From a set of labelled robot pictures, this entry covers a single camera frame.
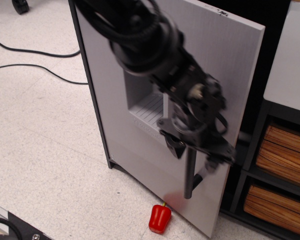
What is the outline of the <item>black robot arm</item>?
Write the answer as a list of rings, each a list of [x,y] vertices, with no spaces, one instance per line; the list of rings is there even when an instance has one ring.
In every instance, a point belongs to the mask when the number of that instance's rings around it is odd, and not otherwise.
[[[235,148],[216,127],[216,121],[227,126],[220,113],[226,107],[222,88],[185,50],[183,33],[155,1],[152,8],[140,0],[77,0],[75,5],[109,40],[127,73],[148,78],[173,102],[172,116],[157,125],[176,158],[187,154],[188,173],[194,172],[197,152],[207,155],[209,171],[235,162]]]

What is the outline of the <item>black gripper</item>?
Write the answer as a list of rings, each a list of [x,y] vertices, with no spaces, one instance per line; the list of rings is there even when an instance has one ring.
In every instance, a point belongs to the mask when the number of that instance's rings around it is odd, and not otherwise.
[[[235,162],[235,148],[220,134],[215,125],[199,125],[191,129],[178,118],[163,118],[158,121],[160,133],[165,137],[167,148],[172,155],[180,159],[186,148],[208,155],[205,169],[214,174],[219,165]]]

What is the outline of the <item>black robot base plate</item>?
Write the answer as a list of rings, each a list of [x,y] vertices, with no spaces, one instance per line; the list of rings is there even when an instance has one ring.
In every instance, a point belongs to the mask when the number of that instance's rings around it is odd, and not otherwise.
[[[23,240],[52,240],[50,236],[43,233],[39,229],[33,227],[21,218],[11,212],[8,212],[8,221],[11,222],[20,232]]]

